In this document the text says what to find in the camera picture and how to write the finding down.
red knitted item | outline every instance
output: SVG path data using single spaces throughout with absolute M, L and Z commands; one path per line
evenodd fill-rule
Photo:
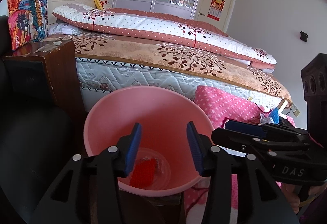
M 149 187 L 153 182 L 156 164 L 156 159 L 153 158 L 138 163 L 130 179 L 130 186 L 140 189 Z

plastic bucket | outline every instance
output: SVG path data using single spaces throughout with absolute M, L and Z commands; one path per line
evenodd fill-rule
M 136 159 L 158 159 L 162 174 L 147 190 L 129 186 L 128 178 L 119 178 L 119 187 L 141 196 L 169 196 L 200 180 L 186 137 L 189 121 L 204 135 L 210 136 L 214 129 L 195 103 L 176 92 L 161 87 L 127 87 L 94 105 L 84 125 L 84 144 L 89 156 L 98 155 L 115 145 L 121 136 L 130 134 L 136 122 L 140 123 L 142 140 Z

wooden nightstand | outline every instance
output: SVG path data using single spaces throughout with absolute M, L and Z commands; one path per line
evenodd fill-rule
M 29 43 L 2 58 L 15 93 L 57 105 L 70 116 L 78 134 L 82 133 L 86 112 L 73 41 Z

black leather sofa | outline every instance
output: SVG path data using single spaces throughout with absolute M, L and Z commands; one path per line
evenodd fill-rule
M 0 56 L 10 50 L 8 18 L 0 17 Z M 73 126 L 60 108 L 14 93 L 0 58 L 0 223 L 28 223 L 68 159 Z

red wall calendar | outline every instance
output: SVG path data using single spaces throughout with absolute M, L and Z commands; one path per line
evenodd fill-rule
M 224 3 L 225 3 L 224 0 L 211 0 L 211 5 L 210 5 L 209 12 L 208 12 L 208 17 L 219 21 L 221 12 L 222 12 L 223 7 L 224 7 Z

